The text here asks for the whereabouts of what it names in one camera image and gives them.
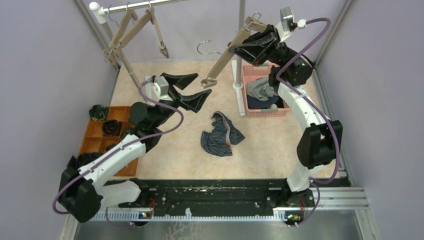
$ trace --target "navy blue cloth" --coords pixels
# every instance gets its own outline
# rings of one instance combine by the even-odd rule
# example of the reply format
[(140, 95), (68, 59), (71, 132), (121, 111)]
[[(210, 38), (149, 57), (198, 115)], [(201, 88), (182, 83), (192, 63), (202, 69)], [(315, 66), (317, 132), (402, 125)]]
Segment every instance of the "navy blue cloth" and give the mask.
[(272, 96), (266, 101), (258, 100), (252, 96), (247, 96), (247, 107), (249, 109), (266, 109), (278, 101), (278, 96)]
[(218, 157), (232, 156), (230, 145), (241, 143), (245, 136), (234, 127), (231, 120), (222, 112), (214, 112), (212, 118), (215, 118), (215, 121), (212, 122), (214, 128), (212, 132), (203, 131), (201, 133), (201, 147), (207, 153)]

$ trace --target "metal hook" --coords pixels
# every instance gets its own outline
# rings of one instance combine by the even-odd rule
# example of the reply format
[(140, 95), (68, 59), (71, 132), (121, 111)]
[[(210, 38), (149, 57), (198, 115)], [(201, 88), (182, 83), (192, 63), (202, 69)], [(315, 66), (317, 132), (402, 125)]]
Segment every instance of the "metal hook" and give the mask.
[(258, 11), (255, 11), (254, 13), (253, 13), (253, 15), (252, 15), (252, 19), (254, 19), (254, 17), (255, 17), (255, 15), (256, 14), (258, 14), (259, 15), (259, 17), (258, 18), (256, 18), (256, 20), (259, 20), (261, 17), (262, 17), (262, 13), (260, 13), (260, 12), (258, 12)]
[(110, 5), (108, 8), (107, 8), (107, 16), (109, 17), (109, 19), (112, 21), (112, 22), (115, 22), (115, 24), (116, 24), (116, 26), (119, 28), (119, 24), (118, 24), (118, 22), (117, 21), (115, 21), (115, 20), (113, 20), (112, 18), (111, 18), (111, 15), (109, 14), (109, 9), (112, 7), (112, 5)]
[[(126, 5), (125, 5), (125, 10), (126, 10), (126, 12), (128, 13), (128, 4), (130, 4), (131, 2), (127, 2), (126, 3)], [(134, 18), (131, 16), (131, 21), (132, 21), (132, 25), (135, 25), (135, 23), (134, 23)]]
[(211, 40), (207, 40), (207, 41), (202, 41), (201, 43), (199, 43), (198, 45), (197, 45), (197, 52), (199, 53), (199, 54), (201, 54), (201, 55), (209, 55), (209, 54), (219, 54), (219, 55), (222, 55), (222, 53), (220, 53), (220, 52), (218, 52), (218, 51), (211, 51), (211, 52), (209, 52), (209, 53), (202, 53), (202, 52), (200, 52), (199, 51), (199, 47), (200, 47), (200, 45), (202, 45), (202, 44), (207, 44), (207, 43), (209, 43)]

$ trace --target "clothing rack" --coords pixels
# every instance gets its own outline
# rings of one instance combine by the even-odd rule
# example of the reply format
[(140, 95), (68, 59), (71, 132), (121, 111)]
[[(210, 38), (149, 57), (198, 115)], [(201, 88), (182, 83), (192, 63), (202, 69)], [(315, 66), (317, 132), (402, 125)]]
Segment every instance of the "clothing rack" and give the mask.
[[(89, 8), (93, 12), (95, 18), (97, 19), (97, 22), (102, 26), (102, 28), (106, 32), (108, 37), (106, 42), (110, 42), (114, 34), (112, 33), (112, 30), (106, 21), (106, 18), (105, 18), (106, 15), (119, 13), (119, 12), (126, 12), (128, 10), (149, 8), (149, 7), (154, 7), (154, 6), (164, 5), (164, 4), (172, 4), (172, 3), (182, 2), (182, 1), (186, 1), (186, 0), (151, 0), (151, 1), (143, 1), (143, 2), (137, 2), (137, 3), (129, 3), (127, 5), (121, 5), (121, 6), (111, 6), (111, 7), (103, 7), (103, 6), (100, 7), (100, 5), (97, 2), (91, 2), (89, 4)], [(241, 29), (244, 27), (245, 9), (246, 9), (246, 0), (240, 0), (239, 12), (238, 12), (238, 29)], [(127, 69), (132, 81), (137, 86), (139, 86), (140, 81), (137, 75), (134, 73), (134, 70), (131, 67), (130, 62), (128, 62), (124, 54), (122, 54), (122, 64)], [(237, 57), (237, 60), (232, 60), (231, 66), (232, 66), (232, 73), (234, 78), (234, 84), (232, 85), (232, 87), (236, 94), (238, 112), (240, 116), (245, 116), (246, 110), (245, 110), (243, 94), (242, 94), (243, 84), (241, 83), (242, 59), (240, 57)], [(146, 85), (145, 91), (146, 91), (146, 94), (150, 96), (150, 93), (151, 93), (150, 85)]]

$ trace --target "horizontal rod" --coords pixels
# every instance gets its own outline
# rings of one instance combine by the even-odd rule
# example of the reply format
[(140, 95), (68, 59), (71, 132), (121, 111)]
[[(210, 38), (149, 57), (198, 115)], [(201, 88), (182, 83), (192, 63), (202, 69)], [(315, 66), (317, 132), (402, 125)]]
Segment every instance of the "horizontal rod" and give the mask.
[(108, 7), (101, 7), (99, 14), (102, 16), (113, 14), (113, 13), (119, 13), (119, 12), (126, 12), (127, 10), (135, 10), (135, 9), (142, 9), (142, 8), (148, 8), (150, 6), (158, 6), (163, 4), (172, 4), (176, 2), (182, 2), (186, 0), (152, 0), (152, 1), (143, 1), (143, 2), (137, 2), (137, 3), (130, 3), (128, 5), (122, 5), (122, 6), (111, 6)]

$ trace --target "gray floor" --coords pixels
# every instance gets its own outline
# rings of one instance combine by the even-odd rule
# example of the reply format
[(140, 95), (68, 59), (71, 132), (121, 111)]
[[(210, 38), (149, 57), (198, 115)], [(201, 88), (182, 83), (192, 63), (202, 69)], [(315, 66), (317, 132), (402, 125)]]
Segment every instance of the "gray floor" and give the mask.
[(317, 211), (300, 228), (278, 222), (151, 222), (129, 230), (80, 224), (75, 240), (361, 240), (354, 211)]

